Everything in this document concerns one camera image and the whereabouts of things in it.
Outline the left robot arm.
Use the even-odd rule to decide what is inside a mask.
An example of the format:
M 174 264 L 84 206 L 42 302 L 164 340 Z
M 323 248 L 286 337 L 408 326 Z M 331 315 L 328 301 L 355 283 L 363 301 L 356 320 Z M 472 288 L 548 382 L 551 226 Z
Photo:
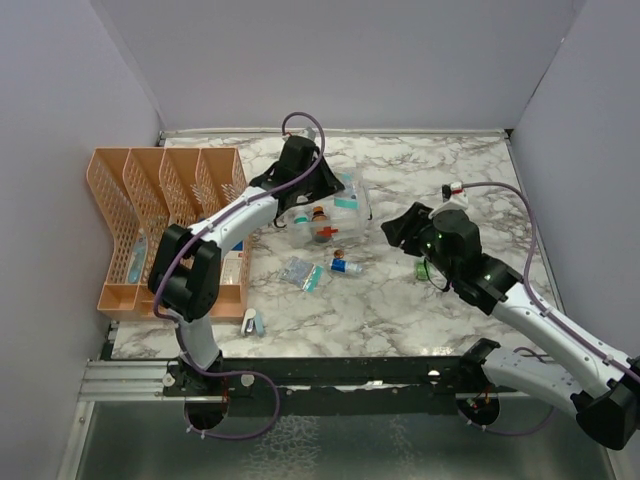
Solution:
M 148 279 L 154 294 L 152 311 L 173 323 L 181 356 L 189 364 L 186 382 L 206 395 L 220 385 L 221 357 L 209 320 L 220 291 L 225 255 L 304 197 L 309 203 L 344 189 L 325 158 L 326 138 L 320 142 L 292 135 L 280 156 L 252 179 L 229 205 L 208 218 L 163 233 Z

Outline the white gauze pouch blue print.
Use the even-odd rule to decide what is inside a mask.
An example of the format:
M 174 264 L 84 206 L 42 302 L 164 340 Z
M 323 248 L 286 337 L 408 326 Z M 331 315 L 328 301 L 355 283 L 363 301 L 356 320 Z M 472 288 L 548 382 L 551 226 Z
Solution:
M 225 256 L 222 262 L 220 283 L 222 285 L 238 285 L 244 262 L 244 243 L 239 242 Z

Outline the clear plastic medicine box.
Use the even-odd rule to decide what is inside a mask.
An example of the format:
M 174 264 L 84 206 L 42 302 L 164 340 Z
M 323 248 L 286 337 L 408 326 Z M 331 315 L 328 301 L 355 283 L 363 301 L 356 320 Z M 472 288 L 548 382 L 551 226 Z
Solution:
M 288 235 L 290 244 L 295 248 L 307 248 L 312 245 L 339 244 L 355 241 L 364 235 L 369 222 L 373 219 L 373 211 L 368 186 L 360 169 L 342 169 L 336 173 L 355 174 L 361 181 L 360 208 L 358 210 L 341 209 L 334 206 L 334 195 L 307 205 L 297 205 L 277 219 L 274 226 L 283 229 Z M 312 210 L 316 206 L 324 208 L 328 220 L 324 224 L 311 221 Z M 309 222 L 293 224 L 293 214 L 299 207 L 307 209 Z

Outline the small items pack teal header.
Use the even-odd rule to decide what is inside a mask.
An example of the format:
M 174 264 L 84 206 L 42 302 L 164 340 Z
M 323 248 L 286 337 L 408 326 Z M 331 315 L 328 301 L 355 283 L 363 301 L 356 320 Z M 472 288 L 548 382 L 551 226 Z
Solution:
M 361 181 L 351 173 L 339 173 L 337 178 L 344 189 L 334 195 L 334 206 L 341 209 L 358 210 L 360 208 Z

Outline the brown bottle orange cap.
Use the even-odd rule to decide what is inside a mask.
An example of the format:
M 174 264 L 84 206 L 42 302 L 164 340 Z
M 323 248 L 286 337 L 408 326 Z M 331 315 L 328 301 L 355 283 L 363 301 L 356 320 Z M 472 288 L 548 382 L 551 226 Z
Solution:
M 314 224 L 317 224 L 317 225 L 324 224 L 327 220 L 328 220 L 328 216 L 326 215 L 323 207 L 316 206 L 313 208 L 311 221 Z

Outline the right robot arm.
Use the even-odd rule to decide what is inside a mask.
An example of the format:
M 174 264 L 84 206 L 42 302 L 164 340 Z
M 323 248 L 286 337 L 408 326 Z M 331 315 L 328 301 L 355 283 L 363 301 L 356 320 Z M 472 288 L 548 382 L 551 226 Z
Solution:
M 461 300 L 516 329 L 554 361 L 520 364 L 492 344 L 484 357 L 460 365 L 467 389 L 481 391 L 493 383 L 519 390 L 574 416 L 600 445 L 627 445 L 639 429 L 638 358 L 598 340 L 528 292 L 522 275 L 483 251 L 480 230 L 464 211 L 435 213 L 416 202 L 381 229 L 391 246 L 432 264 Z

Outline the cotton swab pack teal header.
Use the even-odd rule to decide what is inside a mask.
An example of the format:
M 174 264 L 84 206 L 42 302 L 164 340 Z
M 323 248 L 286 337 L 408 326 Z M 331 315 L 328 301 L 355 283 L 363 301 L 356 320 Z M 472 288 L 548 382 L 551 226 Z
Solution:
M 298 257 L 291 257 L 281 268 L 279 279 L 305 292 L 312 292 L 318 285 L 324 268 Z

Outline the white disinfectant bottle green label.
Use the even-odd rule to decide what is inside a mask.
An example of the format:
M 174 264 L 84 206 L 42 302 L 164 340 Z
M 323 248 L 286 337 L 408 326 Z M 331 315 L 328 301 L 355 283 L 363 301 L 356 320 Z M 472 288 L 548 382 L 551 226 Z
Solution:
M 299 207 L 293 214 L 293 224 L 305 224 L 309 222 L 309 215 L 306 208 Z

